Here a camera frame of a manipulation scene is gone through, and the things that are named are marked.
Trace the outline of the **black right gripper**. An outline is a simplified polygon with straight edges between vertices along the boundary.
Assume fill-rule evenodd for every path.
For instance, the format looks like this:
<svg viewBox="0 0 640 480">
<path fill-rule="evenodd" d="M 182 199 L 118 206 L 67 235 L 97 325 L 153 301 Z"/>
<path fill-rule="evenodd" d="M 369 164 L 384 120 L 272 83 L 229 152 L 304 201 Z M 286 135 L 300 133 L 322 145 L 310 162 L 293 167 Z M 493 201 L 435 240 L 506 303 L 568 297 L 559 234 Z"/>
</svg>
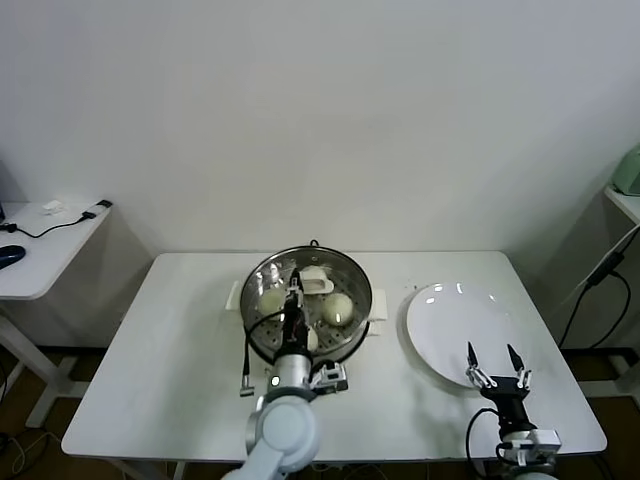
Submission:
<svg viewBox="0 0 640 480">
<path fill-rule="evenodd" d="M 529 431 L 531 422 L 524 406 L 529 394 L 531 371 L 525 368 L 522 357 L 511 344 L 507 345 L 509 357 L 517 374 L 516 378 L 494 380 L 479 366 L 475 349 L 467 343 L 466 376 L 481 395 L 494 403 L 499 416 L 501 431 Z"/>
</svg>

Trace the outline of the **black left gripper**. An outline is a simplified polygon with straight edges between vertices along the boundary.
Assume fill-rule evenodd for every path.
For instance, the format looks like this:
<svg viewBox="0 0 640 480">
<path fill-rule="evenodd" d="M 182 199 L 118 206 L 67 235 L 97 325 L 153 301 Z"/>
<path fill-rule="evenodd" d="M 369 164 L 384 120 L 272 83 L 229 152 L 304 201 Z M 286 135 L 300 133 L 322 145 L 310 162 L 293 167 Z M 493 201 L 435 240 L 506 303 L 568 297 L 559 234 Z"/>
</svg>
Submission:
<svg viewBox="0 0 640 480">
<path fill-rule="evenodd" d="M 289 286 L 285 295 L 285 305 L 302 305 L 302 280 L 300 271 L 297 268 L 293 269 L 289 278 Z M 286 307 L 284 309 L 282 343 L 279 348 L 279 355 L 309 355 L 308 328 L 305 322 L 304 312 L 298 307 Z"/>
</svg>

